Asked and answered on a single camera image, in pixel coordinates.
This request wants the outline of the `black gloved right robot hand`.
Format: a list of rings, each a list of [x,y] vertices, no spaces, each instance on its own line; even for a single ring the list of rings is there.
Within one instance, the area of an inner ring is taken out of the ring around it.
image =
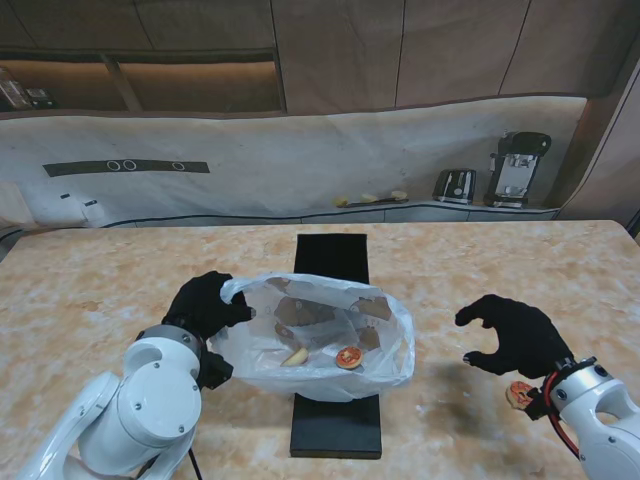
[[[466,353],[463,360],[473,367],[495,375],[517,371],[538,379],[575,360],[551,319],[536,307],[488,294],[459,310],[455,324],[463,327],[477,319],[483,328],[496,332],[498,348],[491,354]]]

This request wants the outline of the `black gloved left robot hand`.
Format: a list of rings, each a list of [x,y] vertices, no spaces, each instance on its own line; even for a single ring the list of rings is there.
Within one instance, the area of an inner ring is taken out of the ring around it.
[[[221,299],[221,288],[232,279],[230,274],[217,271],[192,278],[176,294],[162,324],[177,326],[206,341],[225,327],[250,321],[255,310],[247,305],[242,292],[229,303]]]

